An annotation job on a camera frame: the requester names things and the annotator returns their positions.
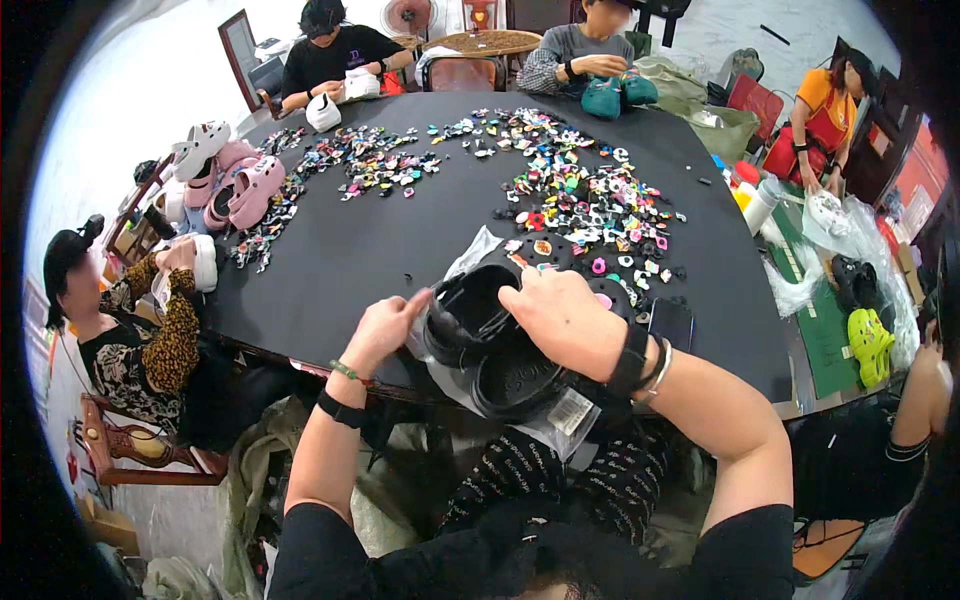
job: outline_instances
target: electric fan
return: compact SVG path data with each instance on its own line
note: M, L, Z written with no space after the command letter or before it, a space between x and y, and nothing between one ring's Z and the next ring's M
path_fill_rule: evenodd
M391 36L429 41L430 28L437 22L437 5L433 0L391 0L383 8L382 21Z

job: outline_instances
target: orange shirt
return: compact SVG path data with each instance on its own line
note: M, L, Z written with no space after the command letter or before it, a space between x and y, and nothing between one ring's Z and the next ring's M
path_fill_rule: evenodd
M806 72L804 82L797 90L797 97L810 106L812 117L820 107L827 104L831 89L830 72L826 69L811 69ZM847 94L845 100L846 102L841 101L839 92L834 91L833 106L830 107L828 115L837 129L847 131L844 139L850 140L853 136L853 125L856 123L856 102L850 94Z

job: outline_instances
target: hand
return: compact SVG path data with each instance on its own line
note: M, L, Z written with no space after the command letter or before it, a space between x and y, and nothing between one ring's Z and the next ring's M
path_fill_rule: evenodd
M840 171L834 170L827 180L827 192L840 198Z
M523 269L522 290L504 286L497 297L534 344L553 362L605 383L627 339L627 323L603 307L573 271Z
M333 100L334 102L336 102L339 96L337 96L337 98L334 98L334 94L343 93L343 89L344 89L343 80L339 82L323 82L322 84L317 85L316 87L311 89L310 95L316 98L317 96L320 96L321 94L326 92L327 95L330 96L330 100Z
M371 72L372 75L380 75L383 73L383 69L380 68L379 62L368 62L360 67L361 69L367 69Z
M619 77L627 70L627 62L623 57L610 54L591 54L570 61L573 72L577 75L590 73L600 77Z
M340 362L368 379L387 356L403 346L414 318L430 301L432 292L417 292L409 301L400 296L367 307Z
M944 345L933 341L936 328L936 320L926 324L924 344L917 349L910 371L917 370L932 377L940 369L940 361L944 359Z
M820 180L818 180L816 174L813 173L813 168L810 167L810 165L804 165L802 162L800 164L800 179L804 182L804 190L808 194L816 194L823 189Z
M170 250L156 253L156 267L167 273L176 269L193 269L197 259L197 244L192 237L182 237L174 242Z

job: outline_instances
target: person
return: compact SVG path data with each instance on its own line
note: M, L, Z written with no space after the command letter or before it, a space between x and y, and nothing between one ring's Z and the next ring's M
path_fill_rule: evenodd
M587 21L549 29L517 76L521 91L580 98L588 75L619 77L634 64L634 47L617 34L632 0L582 0Z
M229 450L267 406L289 394L288 375L266 368L238 375L230 358L201 346L192 238L151 252L101 293L88 253L95 237L65 229L47 247L47 328L72 323L90 382L113 406L159 426L179 445ZM161 272L170 274L171 298L157 326L134 308Z
M947 423L953 378L935 340L936 321L926 328L896 414L862 406L844 416L805 422L794 435L794 513L798 519L869 522L896 515L924 476L931 440Z
M553 457L533 455L531 448L540 447L522 437L488 445L450 503L457 526L447 529L445 522L433 540L368 558L350 514L363 379L403 344L431 298L423 290L409 301L393 297L367 308L318 397L294 456L271 597L790 598L790 445L770 402L735 375L669 349L640 325L628 326L574 272L525 268L521 280L520 291L499 290L500 302L548 358L608 388L636 389L635 401L648 402L717 457L713 498L689 569L653 568L629 536L614 533L629 531L625 521L636 505L628 494L647 485L629 469L642 452L626 448L594 461L593 495L579 494L571 505L558 503L561 490L540 476L548 469L527 464ZM492 453L508 456L502 464L511 472L487 465ZM531 491L517 491L524 487ZM481 493L499 501L486 506ZM482 515L456 511L467 497ZM622 527L600 518L620 510Z
M283 67L284 110L303 108L324 92L339 102L349 70L380 75L414 61L403 46L365 25L345 25L346 18L341 0L309 0L303 7L300 30L306 39L294 44Z
M827 191L839 197L857 102L864 96L876 97L877 89L873 63L854 48L836 57L830 69L807 71L790 112L790 126L780 130L763 168L810 193L822 189L822 178L827 178Z

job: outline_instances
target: black table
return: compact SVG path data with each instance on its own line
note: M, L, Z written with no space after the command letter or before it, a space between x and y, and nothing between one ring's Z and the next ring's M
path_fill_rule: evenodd
M480 161L472 151L465 154L464 138L430 146L426 129L456 123L479 108L519 107L546 109L630 151L637 178L659 188L687 216L686 224L670 226L669 260L663 261L685 266L687 281L657 281L654 291L686 296L695 315L695 354L737 374L771 401L788 401L783 327L743 217L686 122L655 110L635 110L610 123L585 115L567 100L514 92L407 94L342 107L343 127L367 124L399 133L416 127L420 141L401 150L431 149L452 158L441 164L440 173L424 175L410 199L395 193L384 200L371 191L344 203L337 191L348 182L342 167L310 178L297 216L273 244L267 270L258 275L255 265L238 270L230 262L220 273L208 299L206 326L242 344L326 366L340 356L369 304L433 285L481 226L501 237L515 236L513 223L494 221L491 212L506 206L499 186L523 170L522 155L501 152ZM248 139L255 145L280 128L300 126L313 131L301 113L260 126ZM288 170L312 139L306 136L280 156ZM713 186L697 181L703 177ZM395 359L376 378L388 387L412 388Z

